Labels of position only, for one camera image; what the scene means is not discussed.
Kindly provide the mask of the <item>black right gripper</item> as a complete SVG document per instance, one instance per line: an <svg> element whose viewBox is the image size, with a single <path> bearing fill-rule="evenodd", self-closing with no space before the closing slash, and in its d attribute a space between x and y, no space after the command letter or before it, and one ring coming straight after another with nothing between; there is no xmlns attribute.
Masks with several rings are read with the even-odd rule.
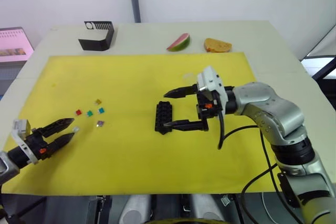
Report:
<svg viewBox="0 0 336 224"><path fill-rule="evenodd" d="M222 103L220 100L219 93L214 91L203 90L198 88L197 84L193 84L187 87L180 87L168 91L164 97L165 98L184 98L187 95L196 94L197 97L197 115L199 121L189 121L189 120L176 120L172 122L164 123L162 129L170 132L172 130L179 131L208 131L207 120L219 116L222 114Z"/></svg>

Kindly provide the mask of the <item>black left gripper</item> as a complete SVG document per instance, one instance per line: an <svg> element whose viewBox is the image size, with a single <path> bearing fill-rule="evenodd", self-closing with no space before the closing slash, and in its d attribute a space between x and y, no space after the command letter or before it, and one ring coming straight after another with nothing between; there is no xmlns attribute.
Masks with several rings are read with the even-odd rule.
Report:
<svg viewBox="0 0 336 224"><path fill-rule="evenodd" d="M32 130L32 134L26 137L26 143L38 160L51 158L71 141L75 132L64 134L51 143L47 143L44 138L66 129L74 120L74 118L59 119L45 127Z"/></svg>

